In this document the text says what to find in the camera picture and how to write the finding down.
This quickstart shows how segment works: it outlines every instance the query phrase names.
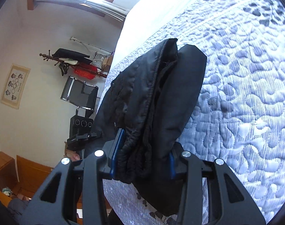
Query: quilted bedspread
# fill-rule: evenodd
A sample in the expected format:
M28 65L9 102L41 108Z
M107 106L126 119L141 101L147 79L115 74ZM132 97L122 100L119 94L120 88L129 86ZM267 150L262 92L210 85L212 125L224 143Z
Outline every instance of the quilted bedspread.
M200 159L222 158L266 221L285 201L285 10L279 0L197 0L111 69L111 81L160 41L196 45L207 55L197 105L179 142ZM133 185L104 180L104 192L126 224L175 224ZM203 224L208 222L203 181Z

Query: bed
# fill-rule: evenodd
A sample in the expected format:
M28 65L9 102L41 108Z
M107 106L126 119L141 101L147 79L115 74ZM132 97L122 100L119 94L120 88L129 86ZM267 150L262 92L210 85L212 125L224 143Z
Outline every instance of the bed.
M285 202L285 9L279 0L141 0L129 12L104 94L113 79L160 41L196 45L207 57L197 105L179 142L200 159L222 158L268 223ZM126 225L175 224L135 187L104 180ZM208 222L207 184L203 218Z

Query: black speaker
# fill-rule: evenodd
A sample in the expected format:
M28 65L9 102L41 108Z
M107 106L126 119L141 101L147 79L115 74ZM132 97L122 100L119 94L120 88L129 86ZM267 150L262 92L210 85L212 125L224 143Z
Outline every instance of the black speaker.
M89 133L92 125L93 119L74 115L70 119L69 137L72 137L75 134L83 135Z

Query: silver screw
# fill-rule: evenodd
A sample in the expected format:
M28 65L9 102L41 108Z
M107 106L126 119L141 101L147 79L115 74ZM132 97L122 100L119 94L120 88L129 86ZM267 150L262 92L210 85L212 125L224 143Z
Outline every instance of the silver screw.
M225 162L224 162L224 160L223 159L216 159L215 160L215 163L217 164L217 165L223 165Z
M62 163L63 165L69 164L69 162L70 162L70 160L69 160L69 158L67 158L67 157L65 157L65 158L63 158L63 159L61 160L61 163Z
M102 150L97 150L97 151L95 151L94 155L95 155L96 157L101 157L102 155L104 155L104 151L102 151Z
M191 156L191 153L189 151L184 151L182 152L182 156L184 157L190 157Z

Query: mattress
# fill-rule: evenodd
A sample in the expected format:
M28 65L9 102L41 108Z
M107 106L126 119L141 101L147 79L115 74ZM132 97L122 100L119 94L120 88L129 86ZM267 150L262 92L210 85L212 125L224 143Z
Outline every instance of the mattress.
M178 141L200 159L224 159L269 222L285 201L285 10L281 2L193 0L114 65L101 100L120 71L167 38L178 38L178 48L196 45L208 57L197 105ZM115 180L103 184L107 200L124 224L175 224L176 215L160 214L132 184ZM207 222L203 180L202 223Z

